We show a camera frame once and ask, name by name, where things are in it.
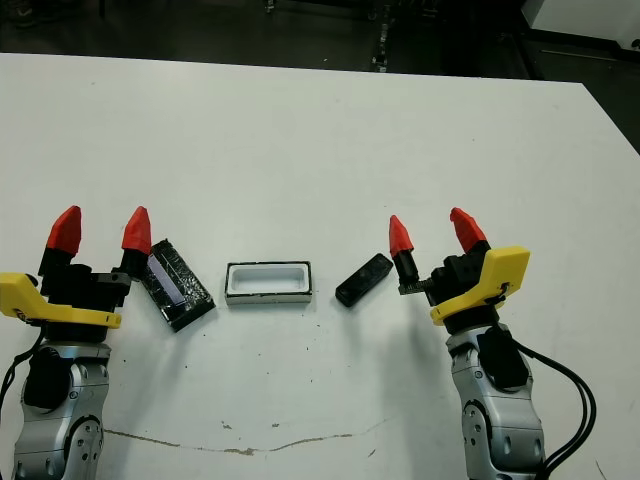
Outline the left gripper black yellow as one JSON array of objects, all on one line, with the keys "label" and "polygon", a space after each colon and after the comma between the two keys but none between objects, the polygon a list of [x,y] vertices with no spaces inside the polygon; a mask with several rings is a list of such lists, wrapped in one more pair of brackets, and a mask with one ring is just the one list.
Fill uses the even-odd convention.
[{"label": "left gripper black yellow", "polygon": [[72,205],[54,222],[41,259],[38,282],[26,273],[1,275],[1,313],[43,329],[53,341],[100,343],[121,324],[116,310],[139,278],[151,254],[148,211],[139,206],[122,240],[119,269],[95,273],[87,265],[69,265],[81,242],[81,208]]}]

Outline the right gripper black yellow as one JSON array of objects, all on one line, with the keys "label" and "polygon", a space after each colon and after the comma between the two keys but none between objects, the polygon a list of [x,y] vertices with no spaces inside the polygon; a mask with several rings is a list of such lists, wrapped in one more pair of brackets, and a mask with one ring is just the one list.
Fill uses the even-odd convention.
[{"label": "right gripper black yellow", "polygon": [[399,293],[425,294],[430,318],[450,334],[483,327],[499,320],[497,309],[523,283],[530,251],[521,246],[491,249],[475,219],[454,207],[450,221],[464,251],[451,255],[421,279],[406,227],[396,215],[390,217],[390,255],[399,276]]}]

